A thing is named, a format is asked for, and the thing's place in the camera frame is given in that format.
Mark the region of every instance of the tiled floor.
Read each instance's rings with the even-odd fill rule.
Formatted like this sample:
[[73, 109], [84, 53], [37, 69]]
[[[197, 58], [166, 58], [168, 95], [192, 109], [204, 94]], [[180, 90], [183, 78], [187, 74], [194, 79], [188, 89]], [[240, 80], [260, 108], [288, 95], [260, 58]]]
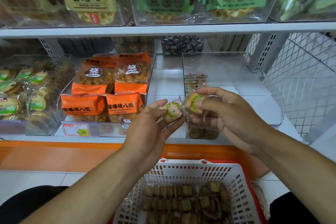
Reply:
[[[41, 171], [0, 171], [0, 205], [15, 194], [40, 185], [71, 186], [85, 173], [61, 173]], [[288, 192], [274, 174], [267, 174], [256, 183], [262, 188], [270, 204]]]

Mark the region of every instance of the hand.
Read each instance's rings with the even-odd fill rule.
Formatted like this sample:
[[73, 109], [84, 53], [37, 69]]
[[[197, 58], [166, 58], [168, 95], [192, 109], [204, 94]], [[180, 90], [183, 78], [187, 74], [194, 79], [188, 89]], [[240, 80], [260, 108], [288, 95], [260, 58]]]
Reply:
[[218, 87], [203, 87], [196, 92], [217, 97], [210, 97], [199, 103], [201, 109], [209, 110], [205, 121], [202, 117], [191, 114], [192, 121], [219, 128], [241, 150], [254, 154], [254, 143], [275, 130], [238, 94]]
[[122, 146], [125, 154], [139, 163], [140, 176], [146, 174], [160, 160], [167, 138], [185, 122], [182, 116], [167, 127], [164, 120], [157, 123], [167, 110], [158, 110], [167, 103], [167, 99], [158, 100], [148, 105], [129, 125], [125, 142]]

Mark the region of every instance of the orange snack bag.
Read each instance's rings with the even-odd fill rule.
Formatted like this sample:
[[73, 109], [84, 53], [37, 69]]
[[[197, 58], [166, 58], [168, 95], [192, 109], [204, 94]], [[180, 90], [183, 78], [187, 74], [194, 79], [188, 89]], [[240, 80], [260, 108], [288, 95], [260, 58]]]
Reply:
[[140, 94], [107, 95], [106, 100], [110, 121], [120, 123], [119, 133], [125, 135], [129, 123], [131, 123], [145, 107]]
[[146, 94], [151, 66], [151, 59], [147, 52], [120, 54], [114, 70], [115, 93]]
[[71, 94], [106, 94], [114, 88], [113, 68], [116, 59], [94, 56], [86, 59], [73, 79]]
[[102, 96], [93, 94], [61, 95], [62, 110], [73, 121], [106, 122], [107, 106]]

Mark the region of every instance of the shopping basket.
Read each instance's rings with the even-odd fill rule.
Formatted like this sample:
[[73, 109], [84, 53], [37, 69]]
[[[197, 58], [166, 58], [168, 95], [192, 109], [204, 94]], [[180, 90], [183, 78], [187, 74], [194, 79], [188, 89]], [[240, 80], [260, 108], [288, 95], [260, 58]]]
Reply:
[[162, 158], [133, 187], [114, 215], [113, 224], [145, 224], [141, 211], [145, 185], [203, 184], [218, 181], [230, 193], [234, 224], [265, 224], [257, 196], [242, 165], [229, 160], [185, 160]]

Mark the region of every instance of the yellow price sticker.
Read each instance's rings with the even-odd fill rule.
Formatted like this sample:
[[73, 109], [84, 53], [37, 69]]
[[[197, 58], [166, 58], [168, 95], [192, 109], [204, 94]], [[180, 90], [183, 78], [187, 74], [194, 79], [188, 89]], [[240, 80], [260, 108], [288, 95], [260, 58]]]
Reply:
[[90, 136], [90, 132], [87, 128], [85, 128], [85, 129], [79, 128], [78, 129], [78, 134], [79, 134], [79, 136]]

